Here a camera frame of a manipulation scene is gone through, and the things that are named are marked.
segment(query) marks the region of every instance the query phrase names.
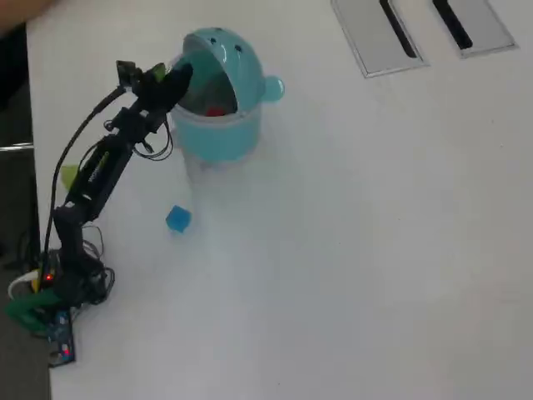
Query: red object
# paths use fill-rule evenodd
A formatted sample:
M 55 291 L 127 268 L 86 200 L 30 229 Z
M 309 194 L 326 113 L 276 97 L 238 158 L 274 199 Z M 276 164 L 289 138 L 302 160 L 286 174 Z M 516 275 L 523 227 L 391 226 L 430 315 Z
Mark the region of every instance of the red object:
M 222 117 L 226 112 L 221 107 L 211 107 L 207 110 L 206 117 Z

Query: green component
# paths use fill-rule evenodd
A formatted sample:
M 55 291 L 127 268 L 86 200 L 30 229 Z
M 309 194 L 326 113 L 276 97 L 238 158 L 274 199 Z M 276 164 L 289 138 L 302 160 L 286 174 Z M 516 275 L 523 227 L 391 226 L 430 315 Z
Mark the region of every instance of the green component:
M 35 312 L 36 308 L 59 304 L 61 299 L 56 296 L 52 289 L 20 297 L 9 302 L 6 306 L 6 314 L 33 333 L 44 333 L 47 326 L 41 322 Z
M 67 190 L 72 187 L 76 175 L 77 165 L 64 165 L 61 167 L 61 182 Z
M 165 75 L 167 75 L 167 67 L 161 62 L 153 68 L 152 72 L 156 77 L 156 81 L 161 82 Z

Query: container lid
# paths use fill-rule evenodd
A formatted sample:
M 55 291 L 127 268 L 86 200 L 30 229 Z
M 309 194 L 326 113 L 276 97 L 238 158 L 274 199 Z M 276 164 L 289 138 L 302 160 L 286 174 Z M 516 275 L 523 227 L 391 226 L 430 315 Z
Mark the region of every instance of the container lid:
M 213 62 L 218 61 L 220 66 L 217 68 L 222 68 L 230 80 L 239 113 L 251 111 L 262 101 L 276 101 L 283 96 L 281 80 L 263 76 L 261 63 L 252 46 L 236 33 L 220 27 L 208 27 L 185 37 L 185 57 L 205 52 L 212 55 L 209 59 Z M 198 69 L 195 65 L 193 67 L 196 73 Z

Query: gray floor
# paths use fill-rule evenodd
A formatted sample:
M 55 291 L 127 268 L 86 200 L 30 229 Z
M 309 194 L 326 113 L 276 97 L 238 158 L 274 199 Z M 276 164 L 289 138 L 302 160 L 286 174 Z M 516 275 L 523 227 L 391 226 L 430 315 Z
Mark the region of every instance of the gray floor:
M 23 88 L 0 112 L 0 146 L 31 142 L 28 88 Z M 0 153 L 0 266 L 16 258 L 17 240 L 28 229 L 33 155 Z M 47 345 L 31 338 L 13 323 L 3 309 L 7 285 L 16 271 L 0 267 L 0 399 L 44 400 L 50 398 Z

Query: white table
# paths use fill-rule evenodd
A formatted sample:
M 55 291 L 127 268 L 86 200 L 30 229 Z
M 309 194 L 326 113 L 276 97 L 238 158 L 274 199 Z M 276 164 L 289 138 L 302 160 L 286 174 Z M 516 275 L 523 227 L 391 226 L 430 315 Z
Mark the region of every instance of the white table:
M 287 86 L 247 162 L 195 177 L 186 235 L 145 203 L 171 185 L 127 170 L 99 220 L 116 287 L 54 400 L 531 397 L 533 5 L 493 0 L 521 49 L 461 61 L 426 2 L 398 3 L 431 66 L 370 80 L 328 0 L 70 0 L 30 25 L 42 227 L 115 60 L 221 26 Z

